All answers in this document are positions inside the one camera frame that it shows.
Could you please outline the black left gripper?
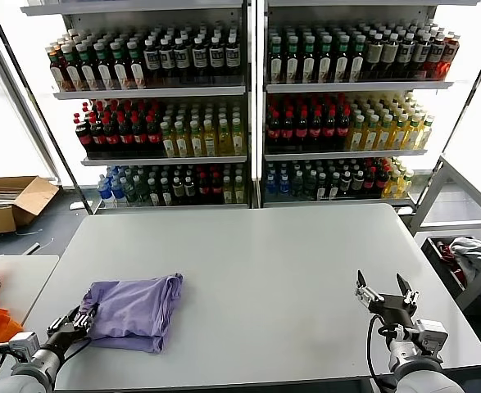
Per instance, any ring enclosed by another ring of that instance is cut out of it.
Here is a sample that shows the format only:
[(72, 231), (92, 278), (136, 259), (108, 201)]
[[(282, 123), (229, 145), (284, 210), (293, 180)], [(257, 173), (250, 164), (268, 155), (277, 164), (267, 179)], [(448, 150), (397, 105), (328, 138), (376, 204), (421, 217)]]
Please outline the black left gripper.
[(97, 305), (75, 307), (68, 316), (60, 317), (48, 329), (45, 349), (53, 352), (67, 352), (71, 346), (87, 337), (98, 312)]

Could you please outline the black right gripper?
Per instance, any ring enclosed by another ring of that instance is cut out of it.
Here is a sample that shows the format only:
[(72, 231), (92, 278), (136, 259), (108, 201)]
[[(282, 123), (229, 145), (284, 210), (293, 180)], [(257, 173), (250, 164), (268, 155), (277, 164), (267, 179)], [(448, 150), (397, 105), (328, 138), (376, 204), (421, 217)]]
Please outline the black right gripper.
[(419, 292), (414, 291), (407, 280), (401, 274), (396, 275), (397, 283), (402, 296), (380, 295), (369, 287), (363, 273), (357, 271), (356, 298), (362, 304), (369, 304), (368, 310), (372, 314), (380, 315), (387, 325), (398, 324), (405, 328), (413, 328), (412, 317), (417, 309)]

